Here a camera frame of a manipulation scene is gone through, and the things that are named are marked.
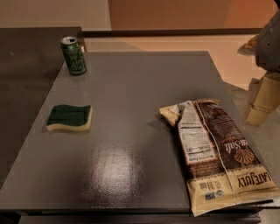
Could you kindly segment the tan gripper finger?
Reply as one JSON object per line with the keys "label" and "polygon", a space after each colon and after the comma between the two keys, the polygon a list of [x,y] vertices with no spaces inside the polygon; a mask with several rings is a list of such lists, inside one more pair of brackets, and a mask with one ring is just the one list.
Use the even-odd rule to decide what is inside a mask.
{"label": "tan gripper finger", "polygon": [[260,80],[253,78],[249,84],[244,121],[253,126],[260,126],[279,105],[280,73],[268,71]]}

